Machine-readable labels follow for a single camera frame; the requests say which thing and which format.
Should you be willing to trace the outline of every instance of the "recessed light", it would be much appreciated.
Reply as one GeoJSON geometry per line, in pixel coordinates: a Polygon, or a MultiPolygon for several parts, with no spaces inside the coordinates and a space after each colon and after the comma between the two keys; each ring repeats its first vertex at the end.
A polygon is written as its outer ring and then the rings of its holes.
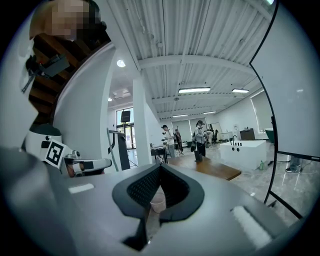
{"type": "Polygon", "coordinates": [[[179,115],[173,115],[173,118],[179,118],[179,117],[186,117],[189,116],[188,114],[179,114],[179,115]]]}
{"type": "Polygon", "coordinates": [[[245,89],[233,89],[232,90],[233,93],[239,93],[239,94],[246,94],[249,92],[249,90],[245,90],[245,89]]]}
{"type": "Polygon", "coordinates": [[[126,64],[124,63],[123,59],[119,59],[116,64],[118,65],[118,67],[123,68],[126,66],[126,64]]]}
{"type": "Polygon", "coordinates": [[[198,88],[184,88],[179,89],[180,94],[186,94],[186,93],[200,93],[200,92],[208,92],[210,91],[210,87],[198,87],[198,88]]]}
{"type": "Polygon", "coordinates": [[[211,112],[204,112],[204,114],[212,114],[212,113],[216,113],[217,111],[211,111],[211,112]]]}

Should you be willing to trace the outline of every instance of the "black pants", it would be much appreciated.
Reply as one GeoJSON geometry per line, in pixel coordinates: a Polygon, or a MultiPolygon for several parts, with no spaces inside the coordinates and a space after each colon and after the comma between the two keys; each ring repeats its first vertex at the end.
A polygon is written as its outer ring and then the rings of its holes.
{"type": "Polygon", "coordinates": [[[196,147],[197,147],[197,150],[199,151],[199,154],[201,154],[203,157],[205,157],[206,156],[206,146],[205,146],[205,144],[197,142],[196,143],[196,147]]]}

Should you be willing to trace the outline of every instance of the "white bathtub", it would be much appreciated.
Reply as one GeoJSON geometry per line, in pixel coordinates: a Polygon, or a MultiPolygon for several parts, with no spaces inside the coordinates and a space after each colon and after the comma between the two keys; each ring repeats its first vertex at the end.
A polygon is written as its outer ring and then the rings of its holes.
{"type": "Polygon", "coordinates": [[[261,161],[267,160],[265,140],[235,140],[231,143],[220,144],[221,159],[253,170],[260,166],[261,161]]]}

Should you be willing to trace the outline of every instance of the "shiny floor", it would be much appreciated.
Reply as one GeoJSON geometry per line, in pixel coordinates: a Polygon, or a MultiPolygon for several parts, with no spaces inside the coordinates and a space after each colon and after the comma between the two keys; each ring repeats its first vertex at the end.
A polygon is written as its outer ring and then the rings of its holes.
{"type": "MultiPolygon", "coordinates": [[[[226,162],[221,159],[219,145],[213,145],[206,148],[206,157],[219,161],[227,166],[242,171],[242,174],[230,182],[242,188],[244,191],[255,197],[259,201],[265,200],[273,170],[273,163],[268,166],[274,159],[274,145],[267,141],[267,161],[264,163],[264,170],[252,170],[232,162],[226,162]]],[[[183,154],[185,156],[193,155],[190,148],[185,147],[183,154]]],[[[284,154],[277,155],[278,161],[287,161],[288,156],[284,154]]],[[[129,159],[137,164],[136,153],[129,153],[129,159]]],[[[291,205],[303,217],[307,216],[312,209],[320,192],[320,162],[302,160],[302,171],[297,173],[286,173],[289,163],[277,162],[276,172],[272,185],[272,191],[291,205]]],[[[275,199],[270,195],[267,204],[275,199]]],[[[298,219],[280,202],[276,202],[273,210],[282,218],[282,220],[291,226],[298,219]]],[[[149,237],[159,229],[158,214],[150,211],[147,222],[147,233],[149,237]]]]}

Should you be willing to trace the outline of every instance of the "green bottle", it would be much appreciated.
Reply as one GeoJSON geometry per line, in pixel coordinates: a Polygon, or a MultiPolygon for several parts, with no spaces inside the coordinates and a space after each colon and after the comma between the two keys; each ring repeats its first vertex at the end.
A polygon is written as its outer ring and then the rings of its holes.
{"type": "Polygon", "coordinates": [[[261,171],[262,171],[263,169],[264,169],[264,162],[262,162],[262,160],[261,160],[259,170],[261,170],[261,171]]]}

